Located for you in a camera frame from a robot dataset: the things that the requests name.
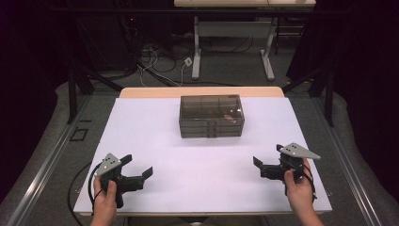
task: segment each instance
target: white desk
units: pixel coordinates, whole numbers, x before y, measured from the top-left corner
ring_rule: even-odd
[[[281,181],[261,178],[252,163],[278,164],[276,144],[297,142],[307,147],[290,101],[279,88],[131,89],[118,98],[93,158],[92,171],[112,153],[133,161],[122,169],[136,176],[153,167],[143,190],[123,194],[121,216],[226,216],[292,213]],[[162,91],[167,98],[160,98]],[[241,137],[181,138],[182,94],[241,96],[245,125]],[[326,191],[310,161],[318,199],[314,209],[331,210]],[[88,215],[88,178],[74,212]]]
[[[175,7],[182,8],[312,8],[315,0],[175,0]],[[276,27],[270,22],[201,22],[194,21],[195,54],[192,78],[200,78],[200,37],[252,37],[266,38],[265,49],[261,50],[264,71],[269,81],[275,76],[269,54]]]

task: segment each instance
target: desk leg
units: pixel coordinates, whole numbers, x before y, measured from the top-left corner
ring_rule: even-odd
[[[200,35],[199,35],[199,18],[194,18],[194,60],[192,79],[197,80],[200,78]]]
[[[272,41],[275,35],[276,27],[273,26],[274,19],[272,18],[270,21],[269,31],[268,31],[268,38],[266,43],[266,49],[261,50],[261,57],[264,66],[264,71],[266,72],[267,80],[274,81],[275,76],[273,74],[272,65],[270,64],[269,54],[272,48]]]

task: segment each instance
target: electrical cable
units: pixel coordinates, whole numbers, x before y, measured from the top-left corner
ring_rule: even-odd
[[[145,68],[141,63],[137,63],[137,65],[138,65],[138,67],[139,67],[140,69]],[[164,76],[161,76],[161,75],[159,75],[159,74],[156,74],[156,73],[154,73],[154,72],[151,71],[151,70],[146,70],[145,72],[149,73],[150,75],[152,75],[152,77],[154,77],[154,78],[157,79],[158,81],[162,82],[163,84],[167,85],[168,87],[173,87],[173,86],[170,85],[170,83],[169,83],[169,82],[173,82],[172,80],[170,80],[170,79],[168,79],[168,78],[166,78],[166,77],[164,77]],[[140,71],[140,79],[141,79],[142,85],[143,85],[144,87],[146,87],[146,86],[144,85],[143,81],[142,81],[142,75],[143,75],[143,73],[144,73],[143,71]]]
[[[93,195],[91,194],[91,184],[92,184],[92,180],[93,180],[93,176],[94,176],[94,172],[100,167],[101,163],[99,163],[91,172],[90,177],[88,177],[88,197],[90,198],[91,204],[94,208],[94,198]]]
[[[149,69],[150,67],[152,67],[158,61],[158,55],[156,54],[156,52],[153,50],[149,50],[149,51],[151,51],[155,55],[155,59],[152,60],[152,64],[150,66],[147,66],[143,69],[143,72],[146,71],[147,69]]]
[[[273,7],[272,5],[270,5],[270,2],[269,2],[269,0],[266,0],[267,1],[267,5],[269,6],[269,7],[271,7],[271,8],[275,8],[275,7]]]
[[[209,50],[212,47],[212,43],[211,43],[211,47],[209,47],[208,49],[202,49],[202,48],[201,49],[203,50],[203,52],[208,52],[208,53],[244,53],[252,47],[253,38],[251,38],[249,47],[247,47],[244,50],[240,50],[240,51],[236,51],[236,50],[238,48],[240,48],[245,42],[247,42],[248,39],[249,39],[249,37],[246,37],[246,39],[244,41],[242,41],[239,45],[237,45],[236,47],[234,47],[232,50],[229,50],[229,51]]]
[[[151,56],[151,53],[150,53],[150,50],[149,50],[149,49],[143,49],[143,50],[141,51],[140,61],[141,61],[142,63],[150,63],[151,58],[152,58],[152,56]]]
[[[266,221],[267,226],[270,226],[269,220],[267,220],[266,216],[263,216],[264,221]]]
[[[97,197],[100,195],[100,193],[101,193],[102,191],[103,191],[103,189],[100,189],[100,191],[97,192],[97,194],[94,196],[94,199],[93,199],[93,202],[94,202],[94,203],[96,202]],[[93,213],[92,213],[91,215],[94,216],[94,204],[93,204],[93,206],[92,206],[92,209],[93,209]]]
[[[304,167],[308,170],[308,172],[311,174],[311,169],[309,169],[307,166],[304,165]],[[317,199],[316,196],[316,188],[314,187],[314,181],[313,181],[313,174],[311,174],[311,177],[308,176],[305,172],[303,172],[303,176],[305,176],[306,179],[311,183],[311,191],[313,193],[312,196],[312,202],[314,202],[314,199]]]
[[[73,177],[70,187],[68,189],[68,195],[67,195],[67,204],[68,204],[68,210],[70,211],[71,215],[73,216],[73,218],[75,219],[76,223],[79,224],[80,226],[83,226],[82,222],[80,222],[80,220],[77,218],[77,216],[74,214],[73,209],[72,209],[72,205],[71,205],[71,190],[72,190],[72,186],[74,184],[74,182],[76,181],[77,177],[80,175],[80,173],[82,173],[83,170],[85,170],[87,167],[89,167],[91,165],[91,162],[89,162],[88,164],[86,164],[83,168],[81,168],[76,175]]]
[[[179,83],[182,83],[182,81],[176,81],[173,79],[166,78],[160,74],[154,73],[151,70],[146,70],[147,73],[152,75],[154,78],[158,79],[162,83],[166,84],[169,87],[173,87],[170,85],[168,82],[172,83],[176,87],[179,87]],[[190,84],[190,85],[197,85],[197,84],[212,84],[212,85],[219,85],[219,86],[227,86],[227,87],[242,87],[241,85],[234,85],[234,84],[228,84],[228,83],[217,83],[217,82],[184,82],[185,84]]]
[[[179,87],[180,85],[179,84],[177,84],[176,82],[174,82],[173,80],[171,80],[171,79],[169,79],[169,78],[167,78],[167,77],[165,77],[165,76],[163,76],[163,75],[160,75],[160,74],[158,74],[158,73],[153,73],[152,71],[150,71],[150,70],[146,70],[146,72],[147,73],[149,73],[150,75],[152,75],[153,77],[155,77],[156,79],[158,79],[159,81],[161,81],[162,83],[164,83],[164,84],[166,84],[167,86],[169,86],[169,87],[173,87],[172,85],[170,85],[170,83],[172,83],[173,85],[175,85],[176,87]],[[143,76],[142,76],[143,74],[141,74],[140,75],[140,81],[141,81],[141,85],[143,85],[143,87],[147,87],[145,84],[144,84],[144,82],[143,82]]]
[[[171,56],[165,56],[165,57],[171,58],[171,60],[173,61],[173,66],[171,67],[171,69],[167,69],[167,70],[161,71],[161,70],[156,69],[154,67],[155,65],[152,65],[152,69],[154,71],[156,71],[158,73],[169,73],[169,72],[173,71],[176,68],[177,60],[175,58],[171,57]]]
[[[183,48],[186,48],[188,51],[187,51],[187,53],[185,53],[183,56],[174,57],[175,60],[186,59],[186,57],[191,53],[191,51],[194,51],[194,48],[187,47],[187,46],[185,46],[185,45],[183,45],[183,44],[179,44],[178,46],[182,46]]]

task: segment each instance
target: black cable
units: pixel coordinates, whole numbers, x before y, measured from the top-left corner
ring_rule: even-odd
[[[91,181],[93,180],[94,172],[100,167],[101,163],[98,164],[93,171],[90,174],[90,177],[88,177],[88,197],[90,198],[91,204],[94,206],[94,198],[93,195],[91,194]]]
[[[236,47],[234,47],[232,50],[229,51],[218,51],[218,50],[209,50],[212,47],[212,43],[211,43],[211,47],[209,47],[208,49],[203,50],[203,52],[206,53],[244,53],[245,51],[247,51],[248,49],[250,49],[253,45],[253,38],[251,38],[251,43],[249,45],[249,47],[247,47],[245,50],[241,50],[241,51],[236,51],[238,48],[240,48],[245,42],[247,42],[247,40],[249,39],[249,37],[246,37],[246,39],[244,41],[241,42],[241,44],[237,45]]]
[[[145,68],[144,65],[142,65],[141,63],[137,63],[137,65],[142,69]],[[167,85],[168,87],[173,87],[173,85],[170,85],[169,81],[166,78],[158,76],[158,74],[154,73],[153,71],[146,69],[145,72],[149,73],[152,77],[162,82],[163,84]]]
[[[164,57],[168,57],[168,58],[170,58],[170,59],[173,61],[173,66],[172,66],[172,68],[171,68],[171,69],[164,70],[164,71],[161,71],[161,70],[156,69],[156,68],[154,67],[155,65],[152,64],[152,69],[153,69],[154,71],[156,71],[156,72],[158,72],[158,73],[169,73],[169,72],[173,71],[173,70],[176,68],[177,60],[176,60],[175,58],[173,58],[172,56],[164,56]]]
[[[72,210],[72,205],[71,205],[71,190],[72,190],[72,186],[74,184],[74,182],[76,181],[76,178],[80,175],[80,173],[82,173],[83,170],[85,170],[87,167],[89,167],[91,164],[91,162],[89,162],[87,165],[85,165],[82,169],[80,169],[76,175],[74,176],[70,187],[68,189],[68,195],[67,195],[67,201],[68,201],[68,209],[71,213],[71,215],[73,216],[73,218],[76,220],[77,224],[79,224],[80,226],[83,226],[82,222],[80,222],[80,220],[76,217],[76,215],[74,214],[73,210]]]
[[[263,216],[263,219],[266,221],[267,226],[270,226],[269,220],[267,220],[266,216]]]
[[[97,197],[100,195],[100,193],[101,193],[102,191],[103,191],[103,189],[100,189],[100,191],[97,192],[96,196],[94,196],[93,203],[96,202]],[[91,215],[94,216],[94,204],[91,206],[91,209],[92,209],[92,211],[93,211],[93,212],[91,213]]]
[[[194,50],[194,48],[187,47],[187,46],[185,46],[185,45],[183,45],[183,44],[178,44],[178,45],[179,45],[179,46],[182,46],[183,48],[186,48],[188,51],[187,51],[187,53],[185,53],[183,56],[180,56],[180,57],[176,56],[176,57],[174,57],[175,60],[186,59],[186,57],[187,57],[188,55],[190,55],[191,51]]]
[[[209,47],[203,47],[203,45],[201,43],[204,43],[204,42],[208,42],[209,43]],[[210,48],[212,48],[212,41],[211,40],[206,40],[206,39],[201,39],[199,41],[199,48],[200,48],[201,51],[209,50]]]
[[[152,56],[151,56],[150,50],[148,50],[148,52],[141,51],[141,56],[140,56],[141,63],[150,63],[151,58],[152,58]]]
[[[311,174],[311,169],[309,169],[307,166],[303,165]],[[305,176],[306,179],[311,183],[311,191],[313,192],[313,197],[312,197],[312,202],[314,202],[314,199],[317,199],[316,196],[316,188],[314,187],[314,182],[313,182],[313,175],[311,174],[311,177],[308,176],[305,172],[303,172],[303,176]]]
[[[271,7],[271,8],[275,8],[275,7],[273,7],[272,5],[270,5],[269,0],[267,0],[267,5],[268,5],[269,7]]]

